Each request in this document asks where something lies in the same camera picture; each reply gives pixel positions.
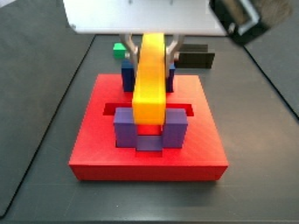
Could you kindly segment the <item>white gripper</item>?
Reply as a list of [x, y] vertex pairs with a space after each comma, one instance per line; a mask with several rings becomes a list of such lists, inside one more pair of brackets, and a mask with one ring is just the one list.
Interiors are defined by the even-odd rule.
[[225, 35], [208, 3], [208, 0], [62, 0], [74, 32], [120, 34], [133, 67], [137, 67], [138, 49], [129, 33], [173, 34], [164, 50], [165, 77], [169, 77], [169, 65], [182, 45], [182, 35]]

